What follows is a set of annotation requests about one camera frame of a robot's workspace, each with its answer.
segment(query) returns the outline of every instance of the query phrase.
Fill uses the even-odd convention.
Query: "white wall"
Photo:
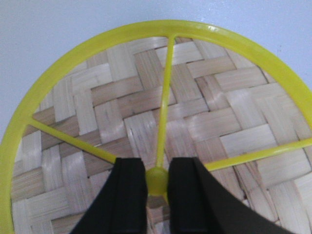
[[[27,90],[60,56],[109,29],[160,19],[240,33],[312,89],[312,0],[0,0],[0,140]]]

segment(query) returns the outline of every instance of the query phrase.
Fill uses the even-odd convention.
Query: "yellow hub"
[[[149,195],[164,195],[168,187],[168,171],[162,167],[149,169],[146,172],[146,183]]]

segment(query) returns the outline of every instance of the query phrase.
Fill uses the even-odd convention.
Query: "bamboo weave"
[[[156,159],[166,38],[121,44],[78,65],[34,118],[119,157]],[[165,167],[173,157],[203,163],[310,138],[275,80],[217,45],[176,38]],[[221,169],[213,176],[245,205],[298,234],[312,227],[312,147]],[[16,156],[16,234],[67,234],[88,209],[112,164],[29,127]],[[148,199],[148,233],[169,234],[169,208]]]

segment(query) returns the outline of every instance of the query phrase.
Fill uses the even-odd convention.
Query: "bamboo strip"
[[[22,138],[22,140],[20,141],[20,143],[19,143],[19,147],[18,147],[18,150],[17,150],[17,152],[16,152],[16,155],[15,155],[15,158],[14,158],[14,162],[18,162],[18,161],[21,161],[22,160],[22,157],[23,157],[23,147],[22,147],[22,145],[23,145],[23,138]]]
[[[84,61],[84,62],[78,64],[76,67],[74,67],[66,76],[70,76],[72,74],[81,72],[81,71],[86,70],[86,69],[87,69],[87,62]]]
[[[87,178],[87,171],[85,169],[82,152],[62,158],[62,174],[64,184],[66,185],[80,178]]]
[[[79,125],[77,116],[72,116],[68,119],[64,119],[61,122],[57,122],[51,125],[52,128],[55,128],[58,131],[64,132],[72,137],[77,137],[79,135]],[[46,150],[52,146],[55,146],[62,141],[55,138],[54,136],[41,132],[41,144],[42,149]]]
[[[264,71],[263,69],[261,69],[263,75],[265,76],[265,78],[267,79],[268,83],[275,83],[276,80],[266,71]]]
[[[107,180],[109,174],[110,174],[109,171],[105,171],[90,177],[93,198],[97,197],[99,191],[104,186],[104,183]]]
[[[46,125],[55,123],[55,111],[54,107],[44,109],[33,115],[33,118]]]
[[[196,39],[194,42],[204,59],[214,59],[228,55],[223,47],[216,44]]]
[[[227,158],[220,139],[211,138],[196,142],[196,152],[201,162],[207,163]],[[241,190],[233,167],[216,170],[211,174],[238,200],[244,199],[244,193]]]
[[[219,137],[241,129],[231,108],[187,117],[186,123],[194,141]]]
[[[11,199],[13,202],[44,193],[42,168],[22,173],[12,180]]]
[[[58,145],[42,152],[42,172],[46,192],[63,186]]]
[[[198,77],[196,82],[207,102],[209,110],[216,111],[230,106],[214,76]]]
[[[127,43],[107,49],[107,57],[113,81],[137,76],[133,55]]]
[[[303,117],[298,107],[287,94],[277,96],[275,101],[280,104],[283,112],[291,119],[292,122],[294,122],[297,118]]]
[[[118,99],[118,105],[123,118],[130,117],[160,107],[162,87],[131,94]],[[176,103],[175,97],[170,91],[169,104]]]
[[[228,157],[268,149],[277,145],[268,124],[225,135],[220,139]]]
[[[266,187],[303,176],[311,171],[302,149],[261,159],[257,164]]]
[[[51,90],[46,96],[45,98],[41,101],[40,106],[39,106],[39,110],[43,111],[46,110],[48,108],[53,107],[53,90]]]
[[[51,221],[34,223],[31,226],[33,234],[54,234]]]
[[[164,47],[168,43],[168,39],[165,37],[151,37],[133,40],[128,43],[132,54],[144,52],[159,47]]]
[[[71,77],[61,79],[53,88],[55,121],[59,122],[76,114],[72,96]]]
[[[103,144],[127,136],[116,99],[96,106],[95,113]]]
[[[93,132],[89,132],[87,134],[78,136],[77,139],[83,140],[84,142],[88,142],[91,145],[100,145],[101,140],[99,137],[99,131],[95,130]],[[66,157],[81,151],[81,149],[72,146],[66,142],[59,144],[59,153],[61,157]]]
[[[293,118],[293,124],[294,124],[294,129],[296,130],[296,133],[297,133],[300,140],[308,139],[308,138],[312,137],[310,127],[308,126],[306,120],[303,118],[302,115],[294,117]],[[309,159],[310,164],[311,164],[311,162],[312,162],[312,146],[305,147],[304,151],[306,152],[306,155],[308,156],[308,159]]]
[[[235,53],[234,51],[229,49],[226,49],[226,51],[228,52],[229,56],[231,57],[231,60],[234,62],[235,66],[238,69],[255,66],[252,62],[250,62],[248,59],[241,56],[240,54]]]
[[[294,182],[288,181],[270,188],[282,227],[293,233],[310,234],[307,214]]]
[[[24,169],[24,164],[23,161],[17,161],[16,163],[14,163],[14,168],[13,168],[13,177],[15,176],[19,176],[20,174],[24,173],[25,169]]]
[[[92,107],[91,90],[80,91],[74,96],[79,125],[79,135],[98,129],[95,113]]]
[[[306,174],[296,180],[294,183],[299,191],[300,198],[308,214],[310,223],[312,222],[312,173]]]
[[[298,136],[293,128],[293,123],[283,111],[280,103],[277,102],[275,97],[267,97],[258,100],[258,105],[268,121],[279,145],[298,141]]]
[[[135,55],[136,68],[145,90],[162,86],[163,68],[155,50]]]
[[[41,166],[41,133],[36,131],[25,136],[21,142],[22,161],[25,171]]]
[[[113,167],[111,163],[92,154],[83,153],[83,157],[88,176],[96,175]]]
[[[88,179],[78,180],[65,185],[71,214],[86,211],[93,202],[91,183]]]
[[[152,224],[169,219],[170,208],[162,196],[148,196],[147,216]]]
[[[86,63],[87,63],[88,68],[108,63],[108,57],[107,57],[106,50],[99,52],[96,55],[93,55],[91,58],[86,60]]]
[[[14,220],[14,233],[33,234],[28,217],[26,199],[12,202],[12,213]]]
[[[275,222],[278,216],[270,194],[265,189],[255,163],[235,166],[240,184],[246,193],[249,206],[268,220]]]
[[[163,67],[166,64],[167,47],[156,49],[159,61]],[[179,43],[174,46],[172,65],[203,59],[193,41]]]
[[[187,64],[187,66],[193,78],[208,76],[235,69],[233,62],[228,56],[190,62]]]
[[[168,159],[173,157],[197,156],[194,143],[183,119],[167,123],[166,153]]]
[[[85,211],[93,201],[82,152],[62,159],[64,186],[72,214]]]
[[[227,92],[226,97],[242,129],[248,129],[267,123],[261,111],[253,101],[248,89]]]
[[[52,220],[54,234],[68,234],[75,227],[84,214],[69,215]]]
[[[155,162],[157,126],[152,112],[126,118],[128,138],[135,157],[142,158],[145,167]]]
[[[202,98],[186,64],[172,67],[171,88],[178,102]]]
[[[192,116],[195,114],[199,114],[201,112],[207,112],[208,108],[204,101],[204,99],[196,99],[188,102],[180,102],[175,105],[171,105],[168,107],[168,122],[174,121],[178,119],[182,119],[184,117]],[[156,123],[159,122],[159,109],[153,110],[153,115],[156,120]]]
[[[65,188],[59,188],[28,199],[31,224],[53,220],[70,214]]]
[[[255,86],[249,90],[255,100],[286,94],[285,90],[278,83]]]
[[[108,63],[75,73],[71,76],[71,79],[73,95],[80,93],[82,90],[92,89],[113,81]]]
[[[118,157],[134,157],[130,141],[127,137],[100,145],[99,148],[117,155]]]
[[[115,98],[142,91],[139,77],[130,77],[120,81],[108,83],[92,89],[93,105],[97,106]]]
[[[262,72],[257,67],[242,68],[215,74],[215,78],[223,91],[267,84]]]

